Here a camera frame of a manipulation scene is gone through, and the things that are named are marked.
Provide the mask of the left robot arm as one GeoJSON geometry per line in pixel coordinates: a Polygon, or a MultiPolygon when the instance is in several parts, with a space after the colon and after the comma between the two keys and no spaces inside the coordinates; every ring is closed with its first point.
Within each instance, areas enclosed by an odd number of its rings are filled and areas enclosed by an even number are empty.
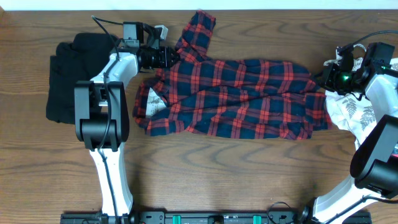
{"type": "Polygon", "coordinates": [[[127,223],[133,206],[124,165],[129,136],[125,89],[141,69],[170,68],[178,53],[160,43],[168,28],[123,22],[123,37],[111,40],[109,61],[97,76],[74,89],[75,131],[94,160],[102,193],[98,223],[127,223]]]}

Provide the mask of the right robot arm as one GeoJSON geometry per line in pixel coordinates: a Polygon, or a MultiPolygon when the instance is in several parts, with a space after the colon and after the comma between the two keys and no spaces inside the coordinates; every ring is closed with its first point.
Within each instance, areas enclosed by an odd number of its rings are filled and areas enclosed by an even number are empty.
{"type": "Polygon", "coordinates": [[[355,59],[356,44],[336,50],[336,60],[313,79],[326,90],[327,110],[357,140],[350,175],[304,209],[301,223],[370,223],[358,215],[375,203],[397,203],[397,71],[394,46],[374,42],[355,59]]]}

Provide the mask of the red navy plaid shirt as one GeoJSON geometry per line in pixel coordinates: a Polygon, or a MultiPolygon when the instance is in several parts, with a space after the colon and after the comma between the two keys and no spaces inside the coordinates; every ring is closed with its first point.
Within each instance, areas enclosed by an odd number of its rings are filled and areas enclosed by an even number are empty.
{"type": "Polygon", "coordinates": [[[213,16],[197,11],[176,43],[180,60],[140,84],[132,115],[146,134],[298,140],[332,127],[326,96],[305,67],[210,58],[215,25],[213,16]]]}

